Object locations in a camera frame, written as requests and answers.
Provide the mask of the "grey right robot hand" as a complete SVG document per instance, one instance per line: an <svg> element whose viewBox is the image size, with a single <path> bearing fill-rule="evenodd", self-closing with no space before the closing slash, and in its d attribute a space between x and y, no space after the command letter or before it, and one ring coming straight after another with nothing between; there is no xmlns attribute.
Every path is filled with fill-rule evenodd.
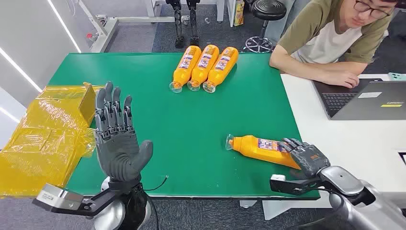
<svg viewBox="0 0 406 230"><path fill-rule="evenodd" d="M278 146L290 154L307 178L316 177L322 169L331 166L329 159L313 144L283 138Z"/></svg>

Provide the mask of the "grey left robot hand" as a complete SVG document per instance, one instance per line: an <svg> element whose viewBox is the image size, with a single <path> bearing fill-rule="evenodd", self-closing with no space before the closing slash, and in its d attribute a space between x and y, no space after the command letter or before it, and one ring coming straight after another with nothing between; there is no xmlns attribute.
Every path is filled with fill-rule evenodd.
<svg viewBox="0 0 406 230"><path fill-rule="evenodd" d="M153 142L138 143L131 109L132 96L120 103L121 89L107 82L96 93L95 141L103 172L117 181L137 178L153 156Z"/></svg>

